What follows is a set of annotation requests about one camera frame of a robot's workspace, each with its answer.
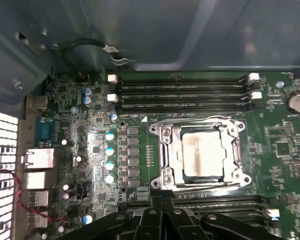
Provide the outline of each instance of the green circuit board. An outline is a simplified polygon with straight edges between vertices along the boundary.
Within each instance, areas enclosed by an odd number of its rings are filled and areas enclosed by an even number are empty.
[[[182,76],[186,79],[241,78],[249,72],[151,72],[118,73],[120,79],[150,80]],[[69,206],[77,207],[72,219],[72,229],[83,224],[86,215],[99,219],[118,210],[120,202],[149,200],[150,182],[160,174],[158,137],[149,132],[151,124],[172,118],[206,118],[213,115],[233,117],[243,122],[240,134],[243,172],[251,176],[252,183],[236,191],[208,191],[194,194],[197,197],[262,195],[277,198],[280,218],[269,231],[284,239],[300,239],[300,114],[287,110],[286,99],[291,93],[300,94],[300,78],[291,72],[259,72],[260,92],[264,106],[247,112],[176,112],[176,113],[114,113],[105,106],[106,77],[94,73],[85,77],[62,74],[47,81],[49,112],[54,122],[52,146],[61,148],[64,139],[73,145],[67,148],[63,166],[58,168],[55,209],[62,214]],[[90,88],[92,104],[83,104],[83,89]],[[114,139],[107,141],[106,134]],[[137,138],[133,144],[129,138]],[[113,148],[113,155],[106,155]],[[134,171],[124,163],[127,151],[134,151],[138,159]],[[75,156],[85,156],[86,161],[75,163]],[[113,162],[114,169],[106,170],[105,164]],[[105,178],[114,176],[114,183]],[[61,199],[62,185],[84,183],[85,196],[75,200]]]

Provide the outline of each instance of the blue capacitor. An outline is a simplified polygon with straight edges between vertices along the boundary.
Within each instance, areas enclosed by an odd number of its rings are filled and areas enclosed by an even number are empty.
[[[90,106],[92,105],[91,97],[89,97],[89,96],[84,96],[84,97],[83,97],[83,103],[84,103],[87,107],[90,107]]]
[[[112,122],[115,122],[115,121],[118,120],[118,115],[113,113],[113,114],[110,115],[110,119],[111,119]]]
[[[83,94],[86,96],[90,96],[92,94],[92,90],[89,87],[85,87],[83,89]]]

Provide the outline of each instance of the screw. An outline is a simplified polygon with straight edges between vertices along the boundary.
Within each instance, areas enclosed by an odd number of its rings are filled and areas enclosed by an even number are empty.
[[[25,88],[25,85],[22,81],[17,81],[14,85],[13,85],[14,90],[23,90]]]
[[[41,44],[41,45],[40,45],[40,48],[41,48],[43,51],[45,51],[45,50],[47,49],[46,45],[44,45],[44,44]]]
[[[283,81],[277,81],[275,85],[278,89],[282,89],[285,86],[285,83]]]
[[[50,43],[49,44],[49,48],[52,50],[52,51],[58,51],[60,46],[57,44],[57,43]]]
[[[48,35],[47,29],[46,29],[46,28],[42,29],[41,34],[42,34],[43,36],[47,36],[47,35]]]
[[[208,215],[208,219],[210,219],[210,220],[216,220],[216,219],[217,219],[217,216],[216,216],[216,215],[213,215],[213,214],[209,214],[209,215]]]
[[[173,210],[173,213],[179,215],[179,214],[182,214],[182,211],[180,209],[175,209],[175,210]]]
[[[170,135],[170,133],[171,133],[171,130],[169,128],[165,128],[162,131],[162,135],[165,137],[168,137]]]
[[[172,181],[171,181],[171,175],[165,176],[164,181],[165,181],[167,184],[170,184],[170,183],[172,182]]]
[[[123,216],[123,215],[119,215],[119,216],[117,216],[115,219],[120,221],[120,220],[123,220],[123,219],[125,219],[125,216]]]

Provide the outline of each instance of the white vent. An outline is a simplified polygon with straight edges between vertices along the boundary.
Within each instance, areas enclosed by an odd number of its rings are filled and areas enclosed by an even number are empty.
[[[18,119],[0,113],[0,170],[16,168]],[[11,239],[15,182],[11,174],[0,173],[0,240]]]

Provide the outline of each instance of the ram slot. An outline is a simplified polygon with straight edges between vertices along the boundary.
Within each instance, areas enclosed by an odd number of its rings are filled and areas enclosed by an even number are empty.
[[[140,87],[140,88],[122,88],[118,89],[118,93],[121,95],[154,95],[157,94],[245,94],[247,89],[245,87],[231,87],[231,86],[215,86],[215,85],[207,85],[207,86],[196,86],[196,87]]]
[[[240,96],[201,96],[201,97],[165,97],[165,98],[138,98],[138,104],[195,104],[195,103],[247,103],[249,97]],[[123,105],[136,103],[135,98],[124,98]]]
[[[196,79],[123,79],[122,85],[144,86],[146,83],[151,85],[244,85],[248,82],[247,78],[196,78]]]
[[[166,106],[166,107],[149,107],[127,105],[118,107],[120,114],[164,114],[164,113],[214,113],[214,112],[246,112],[250,110],[250,105],[228,105],[213,104],[205,106]]]

